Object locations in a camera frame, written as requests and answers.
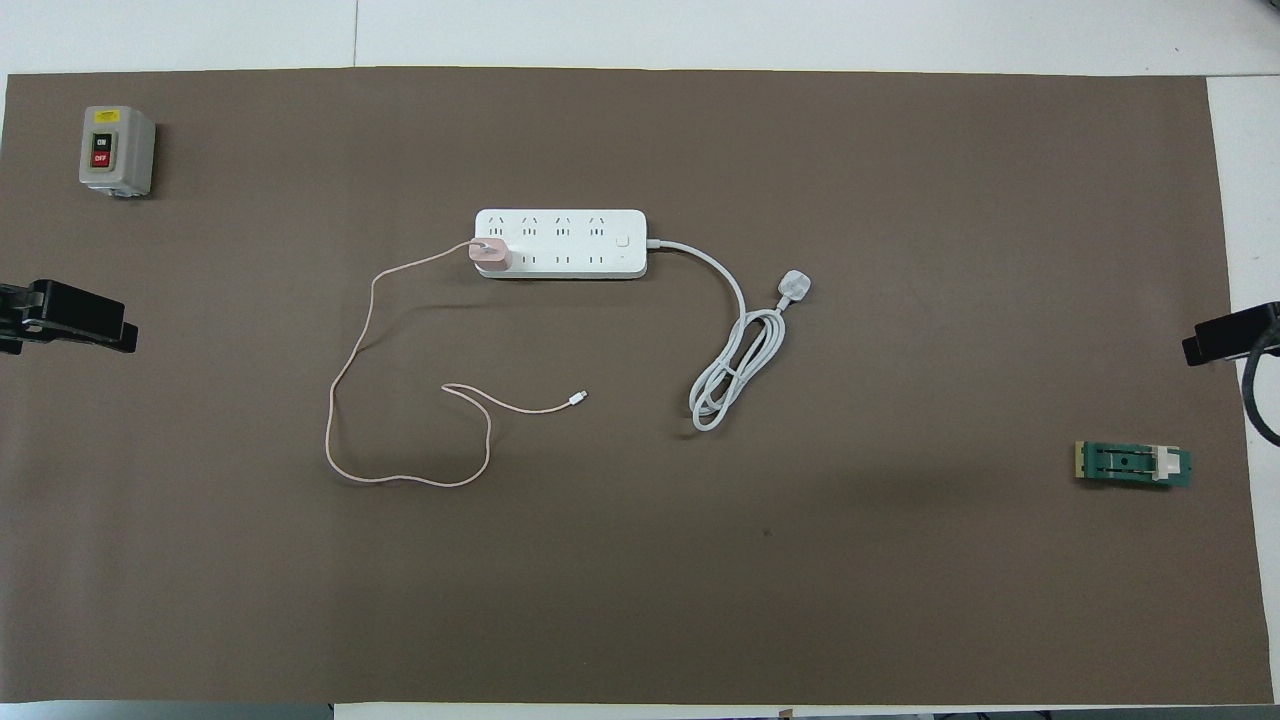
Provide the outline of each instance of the black cable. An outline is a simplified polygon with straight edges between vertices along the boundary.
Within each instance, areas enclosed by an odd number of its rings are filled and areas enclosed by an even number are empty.
[[[1249,359],[1244,361],[1244,377],[1240,379],[1240,393],[1244,396],[1244,414],[1249,416],[1249,423],[1258,434],[1267,442],[1280,446],[1280,434],[1276,434],[1258,413],[1258,401],[1253,397],[1253,375],[1258,372],[1258,360],[1268,347],[1280,342],[1280,316],[1271,322],[1271,325],[1258,336],[1258,340],[1249,350]]]

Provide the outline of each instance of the gray switch box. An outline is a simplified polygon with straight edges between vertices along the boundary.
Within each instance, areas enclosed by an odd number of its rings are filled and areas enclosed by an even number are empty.
[[[156,126],[124,105],[95,105],[84,110],[81,132],[81,182],[113,197],[151,192],[151,161]]]

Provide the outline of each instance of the white plug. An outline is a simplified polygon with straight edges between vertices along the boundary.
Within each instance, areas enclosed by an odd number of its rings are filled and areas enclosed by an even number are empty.
[[[782,275],[782,282],[778,283],[778,292],[782,293],[782,300],[778,300],[778,311],[786,310],[787,305],[792,302],[804,300],[804,296],[809,295],[810,287],[813,287],[813,281],[809,279],[809,275],[800,270],[787,270],[787,274]]]
[[[481,270],[502,272],[511,268],[511,252],[500,237],[474,237],[467,255]]]

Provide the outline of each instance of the power cord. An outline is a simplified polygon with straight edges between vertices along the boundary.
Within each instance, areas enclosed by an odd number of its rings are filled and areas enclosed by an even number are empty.
[[[504,409],[511,410],[513,413],[522,413],[525,415],[545,415],[548,413],[558,413],[561,410],[564,410],[566,407],[570,407],[572,405],[577,405],[579,402],[582,402],[584,400],[586,400],[586,391],[584,389],[584,391],[573,393],[568,400],[566,400],[561,405],[557,405],[556,407],[547,407],[544,410],[527,410],[525,407],[516,407],[515,405],[508,405],[508,404],[498,400],[497,397],[493,397],[492,395],[489,395],[489,393],[486,393],[486,392],[484,392],[481,389],[474,388],[471,386],[466,386],[466,384],[461,384],[461,383],[444,383],[443,386],[440,386],[440,389],[443,389],[444,392],[447,392],[449,395],[461,397],[462,400],[466,400],[471,405],[475,405],[476,409],[480,410],[480,414],[484,415],[484,462],[480,464],[480,469],[476,470],[474,475],[471,475],[470,478],[467,478],[465,480],[457,480],[457,482],[452,482],[452,483],[440,482],[440,480],[431,480],[431,479],[428,479],[428,478],[419,478],[417,475],[385,475],[385,477],[381,477],[381,478],[361,478],[360,475],[353,475],[353,474],[351,474],[351,473],[348,473],[348,471],[346,471],[346,470],[343,470],[342,468],[338,466],[338,464],[333,459],[333,447],[332,447],[332,438],[333,438],[333,411],[334,411],[335,396],[337,396],[337,392],[338,392],[338,383],[342,382],[342,378],[347,374],[347,370],[351,369],[351,364],[356,360],[356,355],[360,354],[361,345],[364,345],[364,342],[365,342],[365,336],[369,334],[369,323],[370,323],[370,320],[374,319],[374,292],[375,292],[375,290],[378,287],[378,281],[385,278],[387,275],[389,275],[392,273],[398,273],[401,270],[407,270],[410,268],[416,268],[419,265],[425,265],[426,263],[430,263],[431,260],[438,260],[440,258],[444,258],[445,255],[449,255],[451,252],[458,251],[458,250],[461,250],[463,247],[468,247],[468,246],[481,247],[488,254],[490,254],[493,256],[498,256],[498,255],[506,256],[506,252],[507,252],[507,249],[502,243],[500,240],[495,240],[495,238],[468,240],[466,242],[460,242],[460,243],[454,245],[453,247],[445,250],[444,252],[439,252],[439,254],[431,255],[430,258],[422,258],[421,260],[415,260],[412,263],[406,263],[403,265],[397,265],[394,268],[383,270],[383,272],[378,273],[376,275],[374,275],[374,279],[369,283],[369,313],[365,314],[365,327],[361,328],[360,337],[356,338],[356,345],[355,345],[355,347],[351,348],[351,355],[347,357],[347,361],[342,365],[342,370],[338,370],[338,377],[335,377],[333,379],[333,383],[329,386],[329,419],[325,420],[325,424],[324,424],[324,455],[329,460],[329,466],[333,468],[333,470],[335,473],[338,473],[339,475],[342,475],[343,478],[347,478],[348,480],[355,480],[357,483],[385,483],[385,482],[389,482],[389,480],[413,480],[413,482],[417,482],[417,483],[424,483],[424,484],[435,486],[435,487],[440,487],[440,488],[462,487],[462,486],[470,483],[471,480],[479,478],[489,468],[489,457],[492,456],[492,437],[493,437],[493,416],[489,415],[489,410],[486,410],[484,405],[480,405],[480,402],[476,398],[471,397],[470,395],[466,395],[467,392],[472,392],[475,395],[479,395],[480,397],[488,400],[489,402],[493,402],[494,405],[497,405],[499,407],[504,407]]]
[[[689,389],[689,411],[694,416],[694,427],[703,432],[712,430],[724,420],[730,406],[746,388],[746,383],[777,355],[787,333],[782,311],[792,302],[803,300],[813,281],[800,270],[788,270],[787,274],[782,275],[782,282],[778,283],[782,299],[778,300],[777,306],[748,313],[746,300],[742,297],[742,288],[737,284],[737,279],[710,255],[696,247],[666,240],[649,240],[646,247],[649,250],[678,250],[707,263],[728,282],[733,297],[737,300],[737,320],[728,331],[724,348],[698,375],[694,386]],[[751,323],[760,323],[760,332],[735,364],[733,357],[741,350],[746,327]]]
[[[1244,414],[1248,415],[1253,429],[1258,430],[1258,434],[1271,445],[1280,446],[1280,434],[1276,434],[1271,429],[1271,425],[1267,425],[1266,420],[1262,419],[1262,413],[1258,411],[1258,401],[1253,397],[1253,377],[1258,372],[1258,360],[1262,359],[1262,354],[1268,347],[1277,342],[1280,342],[1280,316],[1271,322],[1271,325],[1258,336],[1253,347],[1249,348],[1249,359],[1244,361],[1244,375],[1240,378],[1240,395],[1244,396]]]

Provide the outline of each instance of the power outlet socket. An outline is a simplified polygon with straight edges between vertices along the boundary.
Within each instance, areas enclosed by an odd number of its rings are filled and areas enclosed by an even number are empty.
[[[511,266],[477,266],[486,278],[621,281],[643,277],[649,263],[640,210],[493,208],[476,213],[475,237],[507,243]]]

